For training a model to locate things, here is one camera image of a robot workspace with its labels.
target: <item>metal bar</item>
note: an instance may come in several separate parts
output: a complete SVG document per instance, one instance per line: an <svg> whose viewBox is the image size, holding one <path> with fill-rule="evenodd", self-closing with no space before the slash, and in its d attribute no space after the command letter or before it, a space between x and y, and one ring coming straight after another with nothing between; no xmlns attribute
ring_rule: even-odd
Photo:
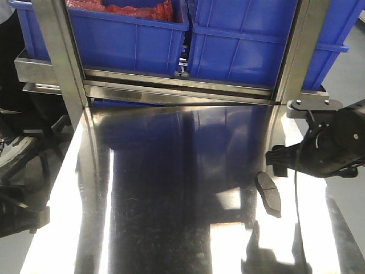
<svg viewBox="0 0 365 274"><path fill-rule="evenodd" d="M268 104L274 102L264 98L248 98L228 92L210 93L183 91L169 88L153 88L131 86L127 84L106 82L85 82L87 96L102 99L127 100L131 102L153 103L163 105L199 104L199 103L230 103L230 104Z"/></svg>
<svg viewBox="0 0 365 274"><path fill-rule="evenodd" d="M30 59L27 56L27 52L23 51L19 57L15 60L15 66L17 68L18 77L21 82L26 83L36 83L35 87L32 85L26 86L23 90L29 92L42 92L51 94L60 94L60 89L58 87L58 81L54 73L53 66L48 61L40 61L35 59ZM203 79L176 79L173 77L162 77L161 75L152 74L134 74L128 72L117 72L117 71L105 71L105 70L93 70L86 68L86 77L89 79L96 79L94 82L122 82L127 83L129 86L134 86L135 91L140 89L140 86L152 86L153 88L167 88L167 89L177 89L182 93L186 91L200 92L200 93L214 93L218 94L238 94L238 96L252 97L252 95L258 97L269 97L271 95L271 90L262 87L245 87L239 86L237 83L227 83L215 81L214 83L206 82ZM50 86L57 90L47 90ZM115 98L116 93L105 94L98 93L97 98L110 99ZM328 99L329 95L325 90L322 91L307 91L302 90L299 98L311 98L311 99Z"/></svg>
<svg viewBox="0 0 365 274"><path fill-rule="evenodd" d="M67 111L76 128L88 106L84 73L64 0L32 0Z"/></svg>
<svg viewBox="0 0 365 274"><path fill-rule="evenodd" d="M34 92L34 93L45 93L45 94L54 94L54 95L61 95L61 89L58 86L51 86L51 85L42 85L42 84L33 84L33 83L26 83L23 91L26 92Z"/></svg>
<svg viewBox="0 0 365 274"><path fill-rule="evenodd" d="M262 96L270 96L271 93L273 92L271 89L267 87L242 86L239 83L220 82L217 80L194 79L194 78L184 79L168 75L147 74L147 73L142 74L141 72L139 74L135 74L132 72L125 72L125 71L117 72L117 71L85 69L85 75L88 80L103 80L104 78L107 79L108 81L127 80L131 82L136 82L135 84L153 83L161 86L203 88L209 90L230 91L242 94L262 95Z"/></svg>
<svg viewBox="0 0 365 274"><path fill-rule="evenodd" d="M299 96L330 2L299 1L273 92L272 99L276 102L286 104Z"/></svg>

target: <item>black chair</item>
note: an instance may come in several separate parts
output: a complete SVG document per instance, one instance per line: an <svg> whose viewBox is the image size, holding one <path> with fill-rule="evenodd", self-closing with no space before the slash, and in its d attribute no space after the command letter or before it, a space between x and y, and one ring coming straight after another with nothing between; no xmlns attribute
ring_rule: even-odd
<svg viewBox="0 0 365 274"><path fill-rule="evenodd" d="M72 139L72 134L61 133L64 126L71 125L61 96L32 94L31 99L34 108L16 114L0 115L0 126L5 124L14 136L29 136L38 139L36 145L1 176L2 184L7 186L10 185L10 179L41 151L50 148L60 160L63 160L64 155L59 145L63 142L70 142Z"/></svg>

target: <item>stainless steel table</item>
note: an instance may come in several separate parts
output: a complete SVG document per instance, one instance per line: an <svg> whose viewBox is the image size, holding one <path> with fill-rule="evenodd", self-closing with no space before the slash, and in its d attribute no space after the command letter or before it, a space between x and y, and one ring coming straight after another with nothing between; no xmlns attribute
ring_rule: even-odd
<svg viewBox="0 0 365 274"><path fill-rule="evenodd" d="M298 174L303 248L294 172L265 212L265 150L301 139L281 107L86 108L21 273L365 273L325 180Z"/></svg>

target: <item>metal post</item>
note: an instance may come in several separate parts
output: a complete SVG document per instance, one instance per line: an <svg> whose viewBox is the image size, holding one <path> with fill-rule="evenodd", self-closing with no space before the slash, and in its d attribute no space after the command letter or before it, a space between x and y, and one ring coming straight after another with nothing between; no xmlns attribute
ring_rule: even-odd
<svg viewBox="0 0 365 274"><path fill-rule="evenodd" d="M64 0L32 0L67 111L76 128L88 106L84 72Z"/></svg>
<svg viewBox="0 0 365 274"><path fill-rule="evenodd" d="M272 97L276 102L299 96L330 2L299 0Z"/></svg>

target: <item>shoe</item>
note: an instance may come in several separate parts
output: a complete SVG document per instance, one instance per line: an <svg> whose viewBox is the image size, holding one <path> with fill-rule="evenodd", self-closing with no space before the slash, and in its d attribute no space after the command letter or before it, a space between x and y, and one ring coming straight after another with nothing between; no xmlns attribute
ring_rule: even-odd
<svg viewBox="0 0 365 274"><path fill-rule="evenodd" d="M0 174L11 169L36 144L37 138L19 136L10 144L0 144Z"/></svg>

